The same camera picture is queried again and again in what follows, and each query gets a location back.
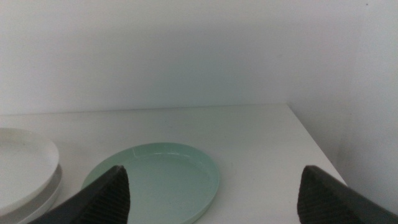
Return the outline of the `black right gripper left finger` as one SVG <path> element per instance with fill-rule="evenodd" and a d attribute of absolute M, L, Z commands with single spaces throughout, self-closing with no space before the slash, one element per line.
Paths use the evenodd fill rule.
<path fill-rule="evenodd" d="M 130 205 L 127 171 L 123 166 L 113 166 L 31 224 L 126 224 Z"/>

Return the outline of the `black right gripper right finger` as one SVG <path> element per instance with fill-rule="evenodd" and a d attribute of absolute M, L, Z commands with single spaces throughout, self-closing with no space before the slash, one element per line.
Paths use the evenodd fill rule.
<path fill-rule="evenodd" d="M 317 166 L 305 166 L 299 187 L 300 223 L 391 223 L 397 215 L 344 185 Z"/>

